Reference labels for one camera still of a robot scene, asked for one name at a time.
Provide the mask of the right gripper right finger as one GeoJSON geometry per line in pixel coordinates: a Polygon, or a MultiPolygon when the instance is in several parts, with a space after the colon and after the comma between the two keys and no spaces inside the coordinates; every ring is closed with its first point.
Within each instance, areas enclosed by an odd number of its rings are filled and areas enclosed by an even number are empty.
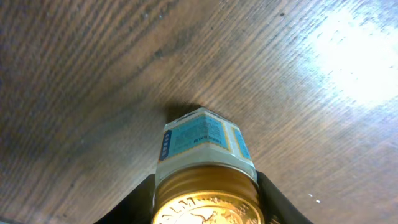
{"type": "Polygon", "coordinates": [[[262,172],[257,171],[257,184],[265,223],[312,224],[262,172]]]}

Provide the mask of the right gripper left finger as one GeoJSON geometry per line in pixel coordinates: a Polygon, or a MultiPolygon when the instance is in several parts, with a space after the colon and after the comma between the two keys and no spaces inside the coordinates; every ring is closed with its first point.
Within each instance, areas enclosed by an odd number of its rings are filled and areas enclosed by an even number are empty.
{"type": "Polygon", "coordinates": [[[95,224],[151,224],[155,175],[148,175],[132,192],[95,224]]]}

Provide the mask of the small jar gold lid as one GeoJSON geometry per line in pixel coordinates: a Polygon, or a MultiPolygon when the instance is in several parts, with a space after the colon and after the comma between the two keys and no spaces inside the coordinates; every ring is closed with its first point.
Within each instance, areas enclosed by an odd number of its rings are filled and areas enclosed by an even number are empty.
{"type": "Polygon", "coordinates": [[[153,223],[264,223],[256,168],[238,126],[199,108],[165,125],[153,223]]]}

